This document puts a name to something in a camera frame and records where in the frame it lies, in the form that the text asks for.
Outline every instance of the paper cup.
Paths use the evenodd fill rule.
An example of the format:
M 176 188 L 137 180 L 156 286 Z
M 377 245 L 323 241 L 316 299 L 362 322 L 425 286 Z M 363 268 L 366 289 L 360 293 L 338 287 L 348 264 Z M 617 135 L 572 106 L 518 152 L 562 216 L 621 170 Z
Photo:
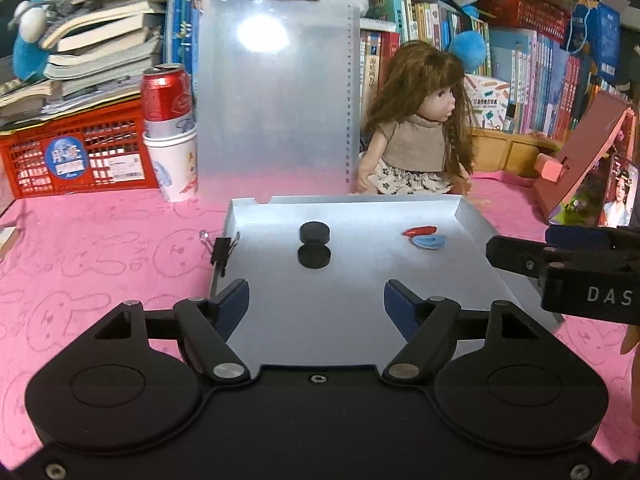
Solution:
M 143 136 L 162 195 L 168 202 L 192 198 L 198 190 L 196 129 L 173 137 Z

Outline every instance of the metal tray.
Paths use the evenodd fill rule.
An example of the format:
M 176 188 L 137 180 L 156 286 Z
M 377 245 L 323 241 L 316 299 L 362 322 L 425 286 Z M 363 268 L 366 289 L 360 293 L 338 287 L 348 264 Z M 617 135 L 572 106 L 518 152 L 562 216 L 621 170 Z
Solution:
M 323 269 L 300 265 L 300 226 L 330 228 L 332 256 Z M 414 246 L 405 229 L 437 226 L 440 250 Z M 265 364 L 373 364 L 382 371 L 406 341 L 385 312 L 383 291 L 396 279 L 422 298 L 445 296 L 462 308 L 488 310 L 510 300 L 548 330 L 560 320 L 540 308 L 533 280 L 494 269 L 484 256 L 495 228 L 464 198 L 444 196 L 274 197 L 231 202 L 224 236 L 239 242 L 212 297 L 236 278 L 249 285 L 249 309 L 228 340 L 254 376 Z M 458 343 L 456 356 L 483 340 Z

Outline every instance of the basket label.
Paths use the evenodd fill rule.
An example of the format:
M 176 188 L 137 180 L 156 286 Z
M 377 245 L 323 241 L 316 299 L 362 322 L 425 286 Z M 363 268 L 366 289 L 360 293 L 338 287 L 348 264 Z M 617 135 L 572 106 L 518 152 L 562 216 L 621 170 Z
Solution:
M 111 170 L 111 177 L 114 182 L 128 182 L 130 180 L 144 180 L 145 171 L 142 168 L 140 155 L 112 156 L 107 159 L 107 165 Z
M 82 176 L 89 167 L 84 146 L 75 137 L 52 140 L 45 150 L 44 161 L 53 175 L 66 180 Z

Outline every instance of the doll hair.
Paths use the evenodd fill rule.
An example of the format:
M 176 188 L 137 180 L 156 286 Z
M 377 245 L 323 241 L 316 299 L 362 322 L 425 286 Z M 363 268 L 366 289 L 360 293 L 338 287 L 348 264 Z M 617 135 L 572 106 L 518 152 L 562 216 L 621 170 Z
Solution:
M 464 86 L 462 62 L 423 41 L 409 41 L 391 58 L 383 87 L 369 109 L 364 133 L 371 135 L 379 124 L 402 123 L 414 115 L 427 95 L 451 87 L 456 107 L 442 125 L 446 140 L 447 171 L 461 176 L 460 164 L 471 173 L 474 163 L 471 137 L 472 107 Z

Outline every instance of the pink tablecloth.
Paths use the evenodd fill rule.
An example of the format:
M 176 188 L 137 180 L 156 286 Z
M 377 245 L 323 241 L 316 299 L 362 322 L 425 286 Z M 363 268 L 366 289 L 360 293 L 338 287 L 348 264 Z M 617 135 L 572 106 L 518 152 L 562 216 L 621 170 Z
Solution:
M 542 240 L 545 225 L 527 187 L 476 178 L 472 201 L 502 234 Z M 169 308 L 208 295 L 198 232 L 219 232 L 224 217 L 223 207 L 170 205 L 154 190 L 26 200 L 2 216 L 24 231 L 0 264 L 0 462 L 14 467 L 40 445 L 23 404 L 29 378 L 110 308 L 127 299 Z M 630 357 L 618 353 L 622 336 L 622 326 L 582 319 L 558 333 L 609 386 L 595 445 L 611 460 L 635 459 L 640 448 L 629 419 Z M 152 345 L 177 355 L 174 344 Z

